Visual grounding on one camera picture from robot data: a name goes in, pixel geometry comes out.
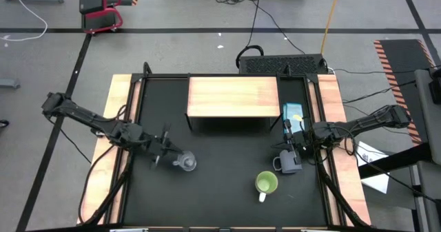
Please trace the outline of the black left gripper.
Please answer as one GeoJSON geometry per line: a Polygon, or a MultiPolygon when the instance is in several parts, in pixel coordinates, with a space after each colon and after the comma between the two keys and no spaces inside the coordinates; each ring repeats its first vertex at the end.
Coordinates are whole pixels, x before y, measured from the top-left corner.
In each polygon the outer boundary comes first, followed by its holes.
{"type": "Polygon", "coordinates": [[[182,149],[170,142],[170,127],[170,124],[165,123],[160,136],[152,134],[147,135],[149,142],[146,152],[150,159],[150,169],[155,169],[157,167],[160,158],[161,161],[174,162],[184,153],[182,149]]]}

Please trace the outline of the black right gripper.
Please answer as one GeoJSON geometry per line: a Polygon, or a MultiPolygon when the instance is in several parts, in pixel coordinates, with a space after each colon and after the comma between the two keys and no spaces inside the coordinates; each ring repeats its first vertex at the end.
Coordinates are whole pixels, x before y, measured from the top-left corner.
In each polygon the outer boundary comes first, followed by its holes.
{"type": "Polygon", "coordinates": [[[285,130],[284,141],[272,145],[275,149],[288,149],[294,153],[294,162],[300,164],[301,156],[310,156],[312,153],[311,145],[309,144],[308,133],[303,129],[297,132],[291,130],[291,123],[289,119],[283,121],[285,130]]]}

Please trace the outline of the blue-grey mug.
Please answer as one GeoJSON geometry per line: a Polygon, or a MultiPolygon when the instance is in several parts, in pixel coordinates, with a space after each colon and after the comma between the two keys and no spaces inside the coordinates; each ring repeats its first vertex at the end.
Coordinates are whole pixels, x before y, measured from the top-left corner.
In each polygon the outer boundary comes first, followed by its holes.
{"type": "Polygon", "coordinates": [[[300,156],[295,151],[286,149],[272,160],[272,165],[275,171],[281,171],[283,174],[297,173],[302,170],[300,156]]]}

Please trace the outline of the wooden shelf with black legs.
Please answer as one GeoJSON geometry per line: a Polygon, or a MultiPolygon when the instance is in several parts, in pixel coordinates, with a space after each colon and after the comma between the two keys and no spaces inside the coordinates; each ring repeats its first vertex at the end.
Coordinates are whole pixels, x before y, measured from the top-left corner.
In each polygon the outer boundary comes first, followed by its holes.
{"type": "Polygon", "coordinates": [[[185,117],[275,118],[282,115],[275,76],[191,76],[185,117]]]}

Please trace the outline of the blue packet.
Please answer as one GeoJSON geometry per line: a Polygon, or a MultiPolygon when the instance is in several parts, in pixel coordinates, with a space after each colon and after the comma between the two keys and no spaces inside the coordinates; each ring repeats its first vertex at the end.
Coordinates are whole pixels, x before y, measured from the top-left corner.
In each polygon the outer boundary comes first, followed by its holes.
{"type": "Polygon", "coordinates": [[[289,120],[293,133],[305,128],[302,105],[299,103],[285,103],[283,105],[283,122],[289,120]]]}

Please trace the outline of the green ribbed mug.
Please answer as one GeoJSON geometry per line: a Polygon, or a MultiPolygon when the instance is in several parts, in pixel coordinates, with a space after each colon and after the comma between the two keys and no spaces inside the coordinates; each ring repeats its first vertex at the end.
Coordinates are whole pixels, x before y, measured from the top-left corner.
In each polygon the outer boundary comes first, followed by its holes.
{"type": "Polygon", "coordinates": [[[255,179],[255,188],[259,192],[258,201],[264,202],[265,198],[278,188],[278,178],[271,171],[260,172],[255,179]]]}

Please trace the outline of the white paper sheet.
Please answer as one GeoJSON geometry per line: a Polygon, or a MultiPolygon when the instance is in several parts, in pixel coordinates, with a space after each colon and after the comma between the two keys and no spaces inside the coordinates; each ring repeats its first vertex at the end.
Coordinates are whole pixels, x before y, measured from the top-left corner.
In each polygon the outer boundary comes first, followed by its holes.
{"type": "MultiPolygon", "coordinates": [[[[366,165],[367,162],[373,162],[386,157],[386,153],[379,151],[364,142],[358,142],[356,158],[359,167],[366,165]]],[[[389,184],[389,177],[386,174],[380,174],[377,176],[363,178],[361,182],[362,184],[371,187],[376,191],[386,194],[389,184]]]]}

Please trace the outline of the grey desk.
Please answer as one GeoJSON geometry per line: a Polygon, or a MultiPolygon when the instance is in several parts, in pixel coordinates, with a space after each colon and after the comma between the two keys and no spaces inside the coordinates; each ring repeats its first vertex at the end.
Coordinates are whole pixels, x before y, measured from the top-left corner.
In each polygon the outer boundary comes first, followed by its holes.
{"type": "Polygon", "coordinates": [[[424,200],[429,232],[441,232],[441,104],[435,104],[431,97],[430,73],[416,70],[414,74],[431,154],[430,159],[417,163],[418,174],[423,194],[438,201],[424,200]]]}

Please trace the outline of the red and black cart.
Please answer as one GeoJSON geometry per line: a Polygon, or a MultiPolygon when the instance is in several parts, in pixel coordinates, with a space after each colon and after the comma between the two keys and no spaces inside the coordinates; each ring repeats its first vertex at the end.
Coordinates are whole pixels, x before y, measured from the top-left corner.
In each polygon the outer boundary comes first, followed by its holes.
{"type": "Polygon", "coordinates": [[[121,14],[116,9],[121,0],[79,0],[81,29],[86,34],[116,32],[123,25],[121,14]]]}

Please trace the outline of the grey table foot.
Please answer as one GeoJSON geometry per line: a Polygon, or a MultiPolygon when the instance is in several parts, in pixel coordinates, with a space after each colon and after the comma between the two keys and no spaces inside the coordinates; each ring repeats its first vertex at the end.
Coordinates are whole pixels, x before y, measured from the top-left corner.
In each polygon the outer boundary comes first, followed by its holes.
{"type": "Polygon", "coordinates": [[[0,78],[0,87],[10,87],[13,89],[20,88],[20,83],[18,79],[13,78],[0,78]]]}

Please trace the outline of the black aluminium frame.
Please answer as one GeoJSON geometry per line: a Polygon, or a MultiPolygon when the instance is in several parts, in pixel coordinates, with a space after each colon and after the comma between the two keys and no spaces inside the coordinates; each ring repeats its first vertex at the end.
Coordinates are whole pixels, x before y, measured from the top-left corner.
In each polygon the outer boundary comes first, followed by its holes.
{"type": "Polygon", "coordinates": [[[196,156],[195,170],[173,162],[150,169],[143,153],[133,157],[120,214],[125,226],[147,227],[324,227],[331,222],[329,201],[314,165],[304,162],[295,174],[277,175],[278,188],[258,201],[254,182],[283,140],[281,118],[185,117],[189,75],[136,74],[141,82],[138,122],[159,135],[171,125],[170,140],[196,156]]]}

